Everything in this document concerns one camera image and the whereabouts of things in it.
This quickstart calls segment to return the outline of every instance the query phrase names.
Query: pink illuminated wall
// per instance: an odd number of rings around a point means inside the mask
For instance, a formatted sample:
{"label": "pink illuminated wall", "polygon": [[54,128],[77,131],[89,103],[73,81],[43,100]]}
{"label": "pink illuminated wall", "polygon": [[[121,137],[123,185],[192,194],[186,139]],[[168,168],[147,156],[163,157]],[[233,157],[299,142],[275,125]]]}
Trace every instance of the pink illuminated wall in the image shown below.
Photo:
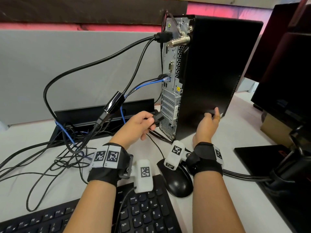
{"label": "pink illuminated wall", "polygon": [[[264,26],[261,33],[266,27],[271,12],[272,10],[269,9],[225,6],[198,2],[189,2],[187,8],[187,14],[262,21]],[[0,23],[0,29],[159,32],[161,27],[157,25],[122,24]]]}

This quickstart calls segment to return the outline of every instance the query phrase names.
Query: black mouse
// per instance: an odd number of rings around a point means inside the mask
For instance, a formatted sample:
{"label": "black mouse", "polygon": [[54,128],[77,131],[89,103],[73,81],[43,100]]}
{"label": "black mouse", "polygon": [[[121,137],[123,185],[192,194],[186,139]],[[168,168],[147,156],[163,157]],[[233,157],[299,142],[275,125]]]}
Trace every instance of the black mouse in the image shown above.
{"label": "black mouse", "polygon": [[164,177],[168,192],[178,198],[184,198],[193,191],[193,184],[189,173],[179,164],[175,171],[164,166],[164,159],[157,163],[161,175]]}

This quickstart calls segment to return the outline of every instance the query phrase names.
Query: person's left arm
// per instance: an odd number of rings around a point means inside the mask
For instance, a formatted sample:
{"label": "person's left arm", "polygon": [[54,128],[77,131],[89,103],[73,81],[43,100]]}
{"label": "person's left arm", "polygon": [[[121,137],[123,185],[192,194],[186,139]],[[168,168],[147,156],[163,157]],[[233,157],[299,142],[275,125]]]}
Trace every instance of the person's left arm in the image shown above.
{"label": "person's left arm", "polygon": [[[139,138],[144,140],[148,129],[156,128],[152,125],[154,123],[152,116],[146,111],[134,115],[109,142],[128,149]],[[64,233],[111,232],[118,176],[117,172],[109,174],[115,175],[112,177],[115,178],[115,184],[101,180],[92,180],[88,183]]]}

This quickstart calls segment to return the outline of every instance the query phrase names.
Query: person's left hand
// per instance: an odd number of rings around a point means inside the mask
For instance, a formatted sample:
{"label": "person's left hand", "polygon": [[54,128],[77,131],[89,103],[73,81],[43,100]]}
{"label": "person's left hand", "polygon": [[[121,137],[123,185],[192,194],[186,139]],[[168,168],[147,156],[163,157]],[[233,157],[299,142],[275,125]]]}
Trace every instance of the person's left hand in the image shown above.
{"label": "person's left hand", "polygon": [[130,118],[126,124],[111,138],[110,142],[123,146],[128,149],[130,145],[134,144],[139,138],[146,139],[146,133],[154,130],[156,125],[154,123],[153,114],[142,111]]}

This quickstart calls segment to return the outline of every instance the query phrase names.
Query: qr code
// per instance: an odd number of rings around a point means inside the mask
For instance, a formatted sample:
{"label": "qr code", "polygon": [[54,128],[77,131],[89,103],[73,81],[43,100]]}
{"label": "qr code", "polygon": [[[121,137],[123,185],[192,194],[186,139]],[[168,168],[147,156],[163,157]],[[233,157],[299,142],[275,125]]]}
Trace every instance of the qr code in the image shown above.
{"label": "qr code", "polygon": [[174,169],[174,168],[175,168],[175,167],[174,167],[173,165],[171,165],[170,163],[166,163],[165,166],[167,166],[167,167],[170,168],[170,169]]}
{"label": "qr code", "polygon": [[108,151],[106,161],[117,162],[118,161],[119,152],[117,151]]}
{"label": "qr code", "polygon": [[96,153],[94,161],[103,161],[106,151],[99,151]]}
{"label": "qr code", "polygon": [[149,169],[149,167],[141,167],[140,168],[140,172],[141,172],[142,177],[150,176],[150,169]]}
{"label": "qr code", "polygon": [[173,153],[180,155],[181,152],[181,148],[179,148],[178,146],[174,145],[174,148],[172,150]]}
{"label": "qr code", "polygon": [[215,152],[216,152],[217,157],[222,159],[222,156],[221,156],[220,152],[218,150],[216,150],[216,149],[215,149]]}

